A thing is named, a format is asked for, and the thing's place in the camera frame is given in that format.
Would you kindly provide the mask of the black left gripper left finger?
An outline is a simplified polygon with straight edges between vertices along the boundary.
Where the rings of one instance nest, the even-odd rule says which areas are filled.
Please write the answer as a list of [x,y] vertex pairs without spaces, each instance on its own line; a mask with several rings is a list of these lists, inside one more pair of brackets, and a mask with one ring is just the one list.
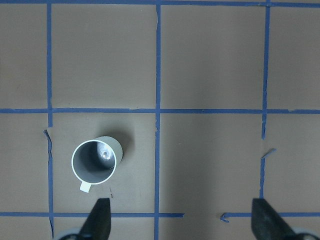
[[99,198],[82,225],[78,240],[108,240],[111,233],[111,204],[109,198]]

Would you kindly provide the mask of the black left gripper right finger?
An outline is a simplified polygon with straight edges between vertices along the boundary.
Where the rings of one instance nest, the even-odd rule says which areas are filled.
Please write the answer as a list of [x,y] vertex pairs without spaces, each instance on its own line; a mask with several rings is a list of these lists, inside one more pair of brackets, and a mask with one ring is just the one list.
[[294,240],[297,235],[263,198],[252,200],[251,230],[256,240]]

